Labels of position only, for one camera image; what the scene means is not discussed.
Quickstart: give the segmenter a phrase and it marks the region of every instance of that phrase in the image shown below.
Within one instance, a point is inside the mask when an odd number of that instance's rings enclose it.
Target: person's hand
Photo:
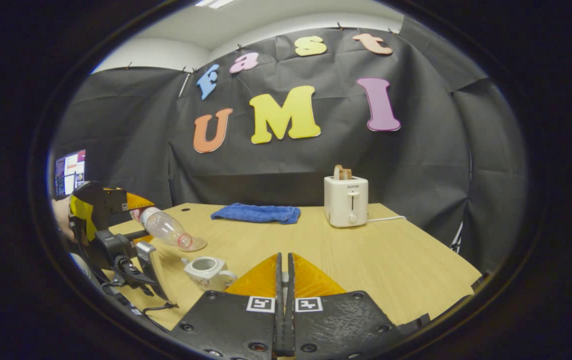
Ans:
[[[71,229],[71,223],[69,221],[69,212],[71,212],[71,197],[68,196],[62,200],[52,200],[50,202],[52,206],[52,212],[55,215],[55,220],[57,221],[57,226],[61,229],[61,232],[73,243],[76,243],[75,234]]]

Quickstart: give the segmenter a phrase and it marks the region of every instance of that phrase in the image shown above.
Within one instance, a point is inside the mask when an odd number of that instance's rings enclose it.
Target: wooden table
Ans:
[[[208,241],[206,248],[183,252],[157,239],[164,290],[179,308],[155,310],[149,316],[167,329],[174,328],[196,303],[202,291],[184,273],[181,258],[213,256],[225,260],[228,269],[242,276],[262,260],[282,253],[282,269],[288,269],[288,253],[312,262],[344,290],[363,290],[396,325],[425,313],[434,319],[463,296],[473,294],[471,284],[481,274],[471,264],[434,237],[405,219],[373,221],[359,227],[334,228],[323,207],[300,207],[299,221],[292,225],[249,223],[211,219],[221,205],[184,203],[165,210],[195,237]],[[380,203],[368,205],[368,218],[396,216]],[[142,230],[134,220],[110,230],[130,233]],[[120,290],[139,309],[164,305],[158,296],[140,289]]]

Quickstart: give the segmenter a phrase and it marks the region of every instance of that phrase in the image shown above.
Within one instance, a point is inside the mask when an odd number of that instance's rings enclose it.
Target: toaster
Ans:
[[[334,175],[324,178],[324,211],[328,223],[336,228],[366,224],[368,180],[337,165]]]

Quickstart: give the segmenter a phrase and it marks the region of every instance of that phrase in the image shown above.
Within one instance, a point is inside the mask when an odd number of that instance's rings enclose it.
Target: black backdrop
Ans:
[[[374,54],[352,36],[384,39]],[[327,51],[300,57],[294,42],[319,36]],[[246,53],[256,68],[231,74]],[[215,90],[201,100],[196,82],[219,64]],[[390,82],[400,130],[372,131],[359,78]],[[270,94],[283,105],[297,86],[315,87],[318,137],[262,144],[249,100]],[[217,150],[193,148],[194,121],[231,108]],[[206,138],[215,135],[209,122]],[[369,180],[383,203],[481,271],[496,269],[522,221],[528,174],[517,121],[493,80],[452,44],[406,19],[401,33],[309,29],[245,45],[193,74],[165,68],[115,68],[90,75],[71,101],[53,155],[86,149],[87,178],[149,198],[160,208],[185,202],[319,206],[322,177],[335,164]]]

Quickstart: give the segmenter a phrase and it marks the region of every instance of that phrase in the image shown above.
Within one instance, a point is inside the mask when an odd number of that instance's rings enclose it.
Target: letter m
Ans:
[[[314,92],[313,86],[297,86],[288,92],[282,107],[267,93],[252,98],[250,105],[254,107],[254,135],[250,139],[251,142],[262,144],[271,141],[273,136],[268,132],[268,126],[277,139],[283,139],[291,119],[289,137],[299,139],[320,135],[321,129],[315,124],[313,117]]]

